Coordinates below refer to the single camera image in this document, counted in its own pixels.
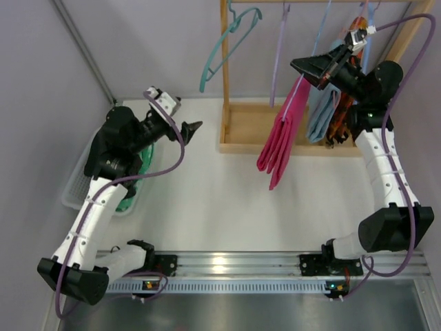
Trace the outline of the light blue hanger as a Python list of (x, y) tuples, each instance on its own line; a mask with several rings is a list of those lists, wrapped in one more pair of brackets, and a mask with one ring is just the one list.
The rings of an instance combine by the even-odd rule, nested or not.
[[(318, 30), (318, 32), (317, 32), (316, 38), (315, 38), (314, 49), (312, 50), (311, 56), (314, 56), (315, 53), (316, 53), (316, 50), (317, 50), (317, 47), (318, 47), (318, 43), (319, 43), (319, 41), (320, 41), (320, 36), (321, 36), (321, 34), (322, 34), (322, 31), (323, 31), (324, 26), (325, 26), (325, 21), (326, 21), (326, 19), (327, 19), (327, 16), (328, 16), (328, 14), (329, 14), (329, 11), (330, 11), (331, 2), (332, 2), (332, 0), (328, 0), (327, 7), (326, 7), (326, 10), (325, 10), (325, 13), (324, 13), (324, 15), (323, 15), (323, 17), (322, 17), (322, 21), (321, 21), (321, 23), (320, 23), (320, 27), (319, 27), (319, 30)], [(301, 74), (300, 77), (299, 77), (299, 79), (298, 79), (297, 84), (295, 85), (295, 89), (294, 89), (293, 94), (292, 94), (292, 95), (290, 96), (290, 98), (288, 99), (289, 102), (288, 102), (288, 104), (287, 104), (287, 107), (286, 107), (285, 111), (283, 112), (283, 117), (282, 117), (282, 121), (283, 121), (283, 122), (285, 122), (285, 119), (286, 119), (286, 117), (287, 117), (288, 110), (289, 110), (289, 108), (290, 108), (290, 106), (291, 106), (291, 104), (292, 104), (292, 102), (293, 102), (294, 97), (295, 97), (296, 94), (297, 94), (297, 91), (298, 91), (298, 89), (299, 89), (299, 87), (300, 87), (300, 84), (302, 83), (303, 77), (304, 77), (304, 74)]]

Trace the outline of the green trousers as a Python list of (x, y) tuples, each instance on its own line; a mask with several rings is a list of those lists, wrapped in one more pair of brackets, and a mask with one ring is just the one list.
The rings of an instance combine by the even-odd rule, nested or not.
[[(154, 154), (154, 146), (149, 146), (139, 153), (139, 157), (142, 160), (142, 165), (138, 171), (138, 174), (146, 174), (149, 171), (153, 154)], [(128, 193), (132, 192), (132, 196), (126, 197), (120, 202), (120, 204), (116, 209), (117, 214), (124, 215), (132, 210), (132, 207), (134, 206), (137, 198), (137, 192), (141, 189), (142, 184), (143, 182), (140, 179), (134, 182), (134, 185), (132, 186), (132, 190), (128, 191)]]

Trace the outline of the lilac hanger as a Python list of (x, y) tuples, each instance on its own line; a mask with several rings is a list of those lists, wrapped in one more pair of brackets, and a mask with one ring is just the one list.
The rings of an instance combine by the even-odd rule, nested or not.
[(283, 48), (283, 39), (285, 36), (285, 28), (287, 23), (287, 17), (289, 16), (290, 13), (290, 7), (291, 7), (290, 5), (287, 5), (285, 2), (283, 2), (283, 15), (280, 21), (280, 29), (279, 29), (278, 40), (276, 45), (276, 56), (275, 56), (274, 69), (271, 80), (271, 91), (269, 96), (269, 106), (271, 108), (273, 108), (275, 105), (276, 86), (278, 81), (278, 71), (280, 67), (280, 57)]

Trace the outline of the pink trousers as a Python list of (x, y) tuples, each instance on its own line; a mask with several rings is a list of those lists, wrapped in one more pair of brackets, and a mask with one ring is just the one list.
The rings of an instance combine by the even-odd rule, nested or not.
[(311, 85), (300, 76), (276, 115), (269, 137), (256, 166), (259, 171), (271, 175), (269, 190), (280, 182), (289, 163), (291, 150), (296, 139), (307, 106)]

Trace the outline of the teal hanger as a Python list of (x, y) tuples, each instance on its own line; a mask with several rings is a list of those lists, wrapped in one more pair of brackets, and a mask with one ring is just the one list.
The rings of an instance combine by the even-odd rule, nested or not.
[[(248, 37), (250, 32), (263, 20), (261, 10), (252, 6), (244, 11), (237, 13), (232, 6), (233, 1), (220, 1), (220, 37), (214, 44), (201, 73), (199, 92), (204, 93), (206, 85), (218, 71), (227, 65), (229, 58), (236, 51), (239, 45)], [(241, 29), (243, 19), (251, 16), (248, 28), (238, 41), (232, 46), (229, 46), (229, 36)]]

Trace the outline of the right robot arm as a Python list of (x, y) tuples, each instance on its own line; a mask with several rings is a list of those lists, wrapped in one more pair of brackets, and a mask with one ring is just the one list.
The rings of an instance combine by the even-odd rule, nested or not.
[(337, 261), (360, 259), (362, 263), (376, 252), (407, 254), (396, 270), (380, 272), (380, 277), (400, 274), (410, 262), (414, 249), (434, 220), (433, 209), (423, 206), (412, 192), (395, 147), (390, 110), (406, 77), (395, 61), (379, 63), (368, 74), (353, 64), (349, 47), (340, 45), (312, 57), (293, 59), (291, 67), (315, 88), (329, 84), (355, 99), (349, 111), (349, 130), (362, 153), (374, 198), (374, 212), (362, 220), (356, 231), (330, 239), (323, 250)]

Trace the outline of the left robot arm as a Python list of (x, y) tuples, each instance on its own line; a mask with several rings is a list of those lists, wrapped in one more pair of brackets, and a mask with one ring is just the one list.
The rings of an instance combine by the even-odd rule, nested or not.
[(141, 168), (141, 153), (162, 137), (185, 147), (202, 121), (175, 122), (150, 108), (144, 120), (136, 118), (129, 107), (112, 108), (96, 133), (84, 174), (90, 178), (83, 206), (63, 243), (50, 258), (42, 258), (37, 272), (59, 297), (96, 305), (109, 284), (131, 272), (152, 271), (155, 251), (140, 239), (103, 258), (96, 256), (105, 230), (120, 202), (134, 197), (136, 184), (148, 178)]

